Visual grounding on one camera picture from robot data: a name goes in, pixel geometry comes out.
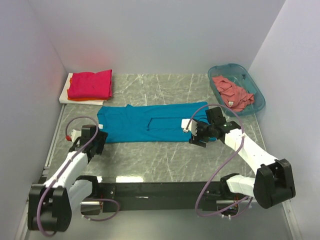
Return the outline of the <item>blue t-shirt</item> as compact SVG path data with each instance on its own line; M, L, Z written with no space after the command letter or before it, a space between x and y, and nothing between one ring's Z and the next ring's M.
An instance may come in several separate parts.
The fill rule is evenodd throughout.
M103 106L97 113L107 143L188 142L183 119L207 105L207 102L149 105Z

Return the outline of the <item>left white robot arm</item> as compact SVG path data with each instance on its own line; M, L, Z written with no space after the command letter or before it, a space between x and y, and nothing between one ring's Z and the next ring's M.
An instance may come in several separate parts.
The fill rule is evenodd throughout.
M96 200L100 195L98 178L82 175L90 160L101 155L108 133L92 124L83 125L81 134L68 150L65 161L43 184L30 189L27 227L31 231L65 232L72 213L82 201Z

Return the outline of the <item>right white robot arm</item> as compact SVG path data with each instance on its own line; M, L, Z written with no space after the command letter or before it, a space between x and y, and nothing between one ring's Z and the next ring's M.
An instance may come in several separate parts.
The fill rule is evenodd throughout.
M238 173L220 180L218 193L230 200L236 194L254 198L268 209L296 196L292 166L286 159L277 159L256 144L235 121L227 121L219 106L206 110L207 121L194 118L181 121L183 132L191 133L189 143L206 147L211 138L220 140L238 154L254 172L254 177Z

